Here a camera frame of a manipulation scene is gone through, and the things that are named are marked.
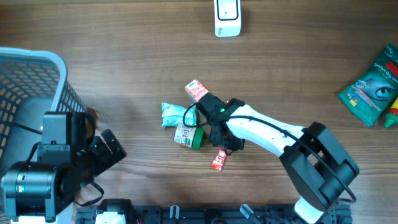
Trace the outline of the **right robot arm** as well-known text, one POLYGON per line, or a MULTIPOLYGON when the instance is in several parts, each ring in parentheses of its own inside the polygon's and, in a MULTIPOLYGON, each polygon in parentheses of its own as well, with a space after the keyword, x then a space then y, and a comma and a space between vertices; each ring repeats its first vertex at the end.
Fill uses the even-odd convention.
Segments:
POLYGON ((227 103, 212 93, 195 97, 197 110, 211 127, 209 142, 231 154, 246 141, 276 155, 300 194, 295 214, 306 223, 316 223, 334 205, 344 202, 343 192, 356 201, 349 189, 359 167, 333 133, 323 124, 309 127, 280 122, 255 111, 238 99, 227 103))

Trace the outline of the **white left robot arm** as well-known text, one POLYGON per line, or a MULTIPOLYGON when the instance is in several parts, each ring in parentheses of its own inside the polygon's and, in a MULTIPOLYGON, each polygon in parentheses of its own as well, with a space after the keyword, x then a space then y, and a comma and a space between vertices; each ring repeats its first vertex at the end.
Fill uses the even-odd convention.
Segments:
POLYGON ((95 177, 127 154, 110 129, 89 136, 88 124, 95 122, 84 112, 44 114, 42 140, 31 150, 37 161, 16 162, 2 178, 5 213, 14 223, 23 217, 53 223, 82 187, 103 191, 95 177))

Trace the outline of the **red coffee stick sachet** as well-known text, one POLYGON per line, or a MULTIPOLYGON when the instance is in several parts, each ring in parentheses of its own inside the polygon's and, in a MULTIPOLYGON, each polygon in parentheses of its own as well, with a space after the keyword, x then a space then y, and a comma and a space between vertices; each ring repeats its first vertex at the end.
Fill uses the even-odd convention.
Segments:
POLYGON ((211 163, 211 167, 215 170, 221 171, 223 169, 227 156, 228 152, 225 150, 225 148, 220 147, 217 155, 215 156, 213 162, 211 163))

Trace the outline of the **mint green wipes packet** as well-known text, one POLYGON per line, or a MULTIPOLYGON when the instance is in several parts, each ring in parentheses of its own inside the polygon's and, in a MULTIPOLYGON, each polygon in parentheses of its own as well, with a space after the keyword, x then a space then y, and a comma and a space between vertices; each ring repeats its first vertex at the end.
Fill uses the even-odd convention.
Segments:
MULTIPOLYGON (((185 123, 190 126, 197 124, 197 115, 195 112, 196 106, 193 106, 185 115, 185 123)), ((173 105, 169 103, 162 103, 162 127, 177 127, 180 123, 183 123, 183 115, 186 112, 186 108, 173 105)))

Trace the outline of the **green gloves packet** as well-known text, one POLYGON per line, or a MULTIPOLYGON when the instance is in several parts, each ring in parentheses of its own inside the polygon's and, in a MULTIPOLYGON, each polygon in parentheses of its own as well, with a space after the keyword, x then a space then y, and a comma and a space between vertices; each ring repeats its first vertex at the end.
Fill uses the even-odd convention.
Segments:
POLYGON ((373 126, 397 98, 397 48, 392 43, 387 44, 369 68, 338 98, 366 126, 373 126))

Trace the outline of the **red tissue pack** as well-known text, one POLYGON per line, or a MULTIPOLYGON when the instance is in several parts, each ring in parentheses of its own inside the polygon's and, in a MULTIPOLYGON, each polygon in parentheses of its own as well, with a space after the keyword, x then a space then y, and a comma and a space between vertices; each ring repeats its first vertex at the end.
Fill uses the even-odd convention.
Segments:
POLYGON ((186 85, 185 91, 194 102, 199 102, 199 100, 209 92, 208 89, 198 80, 192 80, 188 85, 186 85))

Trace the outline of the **jar with green lid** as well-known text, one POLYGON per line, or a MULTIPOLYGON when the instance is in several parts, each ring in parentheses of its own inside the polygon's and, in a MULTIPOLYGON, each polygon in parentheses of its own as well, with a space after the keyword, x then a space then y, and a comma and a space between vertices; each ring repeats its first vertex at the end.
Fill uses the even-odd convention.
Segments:
POLYGON ((182 147, 200 150, 204 133, 202 128, 189 128, 181 123, 176 128, 174 141, 182 147))

